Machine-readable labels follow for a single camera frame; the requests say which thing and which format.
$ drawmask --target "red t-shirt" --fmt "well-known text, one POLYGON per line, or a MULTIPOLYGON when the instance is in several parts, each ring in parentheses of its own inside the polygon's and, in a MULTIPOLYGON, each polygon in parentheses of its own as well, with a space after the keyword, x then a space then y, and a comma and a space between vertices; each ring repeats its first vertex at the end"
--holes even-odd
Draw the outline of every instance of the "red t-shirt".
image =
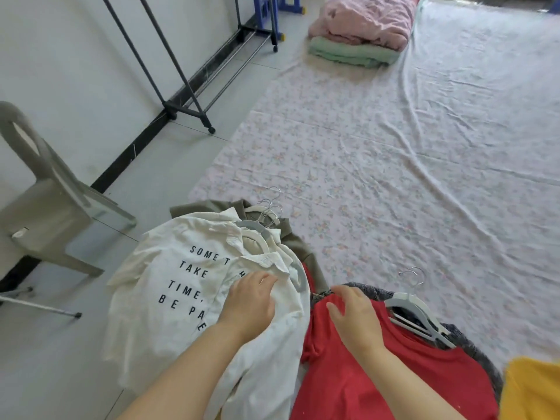
MULTIPOLYGON (((304 341, 302 362, 309 370, 290 420, 394 420, 387 403, 343 345, 326 303, 344 312, 337 295, 315 305, 304 341)), ((383 341, 412 371, 467 420, 494 420, 498 404, 484 369, 461 348, 442 350, 425 344, 389 320, 383 302, 372 301, 382 325, 383 341)))

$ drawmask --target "forearm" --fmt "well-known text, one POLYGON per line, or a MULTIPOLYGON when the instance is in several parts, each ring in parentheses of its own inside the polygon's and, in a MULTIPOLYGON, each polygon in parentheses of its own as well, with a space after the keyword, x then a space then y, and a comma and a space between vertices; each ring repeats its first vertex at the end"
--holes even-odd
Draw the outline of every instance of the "forearm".
POLYGON ((221 375, 241 347, 220 323, 210 326, 119 420, 201 420, 221 375))
POLYGON ((358 360, 395 420, 465 420, 435 390, 387 349, 358 360))

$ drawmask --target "right hand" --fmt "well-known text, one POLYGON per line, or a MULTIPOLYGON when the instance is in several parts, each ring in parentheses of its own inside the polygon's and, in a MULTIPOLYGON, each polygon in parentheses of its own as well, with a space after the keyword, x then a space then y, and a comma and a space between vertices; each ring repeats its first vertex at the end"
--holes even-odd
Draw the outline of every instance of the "right hand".
POLYGON ((238 333, 241 345, 266 330, 275 313, 272 287, 278 279, 262 271, 249 273, 231 287, 218 324, 238 333))
POLYGON ((367 354, 385 349, 379 318, 369 298, 357 287, 333 286, 334 294, 344 302, 344 315, 327 302, 330 319, 347 350, 359 362, 367 354))

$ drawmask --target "folded pink blanket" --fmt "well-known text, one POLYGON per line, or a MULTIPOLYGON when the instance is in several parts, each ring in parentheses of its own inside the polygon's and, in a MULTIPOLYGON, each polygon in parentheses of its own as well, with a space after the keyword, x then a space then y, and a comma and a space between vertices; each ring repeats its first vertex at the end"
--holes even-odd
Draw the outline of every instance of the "folded pink blanket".
POLYGON ((408 44, 419 0, 326 0, 309 36, 402 51, 408 44))

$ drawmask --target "chair leg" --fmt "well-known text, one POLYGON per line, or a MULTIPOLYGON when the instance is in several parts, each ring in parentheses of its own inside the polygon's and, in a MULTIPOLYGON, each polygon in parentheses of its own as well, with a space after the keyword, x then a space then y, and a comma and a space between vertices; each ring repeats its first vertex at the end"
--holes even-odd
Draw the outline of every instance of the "chair leg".
POLYGON ((101 268, 97 268, 94 265, 88 264, 87 262, 74 258, 73 256, 65 253, 41 254, 41 258, 42 260, 45 260, 52 264, 70 268, 74 271, 79 271, 80 273, 87 274, 91 277, 99 277, 105 272, 105 270, 102 270, 101 268))
POLYGON ((101 194, 93 189, 88 188, 85 190, 85 195, 91 200, 100 204, 103 207, 104 211, 115 212, 116 214, 129 221, 130 224, 136 225, 136 217, 122 209, 118 204, 116 204, 116 202, 112 201, 104 194, 101 194))
POLYGON ((70 317, 74 317, 74 318, 80 318, 82 316, 81 312, 68 312, 65 310, 60 310, 58 308, 52 308, 46 305, 39 305, 38 303, 32 303, 27 301, 20 301, 19 299, 8 298, 6 296, 0 296, 0 302, 17 303, 19 305, 25 305, 31 308, 37 308, 39 310, 54 312, 55 314, 69 315, 70 317))

